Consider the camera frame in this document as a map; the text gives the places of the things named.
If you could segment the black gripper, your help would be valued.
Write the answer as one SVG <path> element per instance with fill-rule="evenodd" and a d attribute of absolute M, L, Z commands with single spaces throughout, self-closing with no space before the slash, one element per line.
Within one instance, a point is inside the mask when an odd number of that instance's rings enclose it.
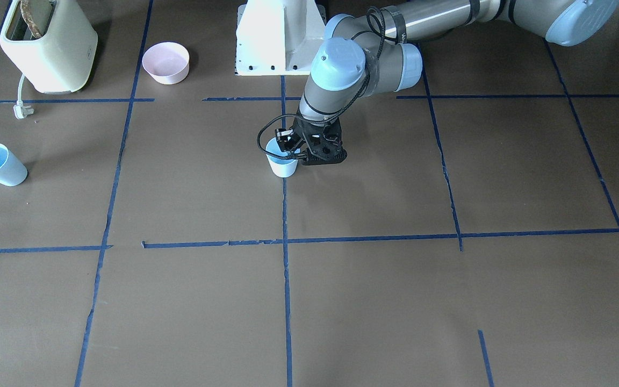
<path fill-rule="evenodd" d="M 339 118 L 319 125 L 297 119 L 290 129 L 275 130 L 275 139 L 282 159 L 303 165 L 338 164 L 347 158 Z"/>

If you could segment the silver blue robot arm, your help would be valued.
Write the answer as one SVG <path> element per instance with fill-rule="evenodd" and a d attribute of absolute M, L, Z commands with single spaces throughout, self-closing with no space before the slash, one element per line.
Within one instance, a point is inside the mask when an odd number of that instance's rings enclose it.
<path fill-rule="evenodd" d="M 344 161 L 340 116 L 361 97 L 414 86 L 422 76 L 417 43 L 489 20 L 506 20 L 560 46 L 586 41 L 617 1 L 410 1 L 339 14 L 325 25 L 293 123 L 275 133 L 268 157 L 304 165 Z"/>

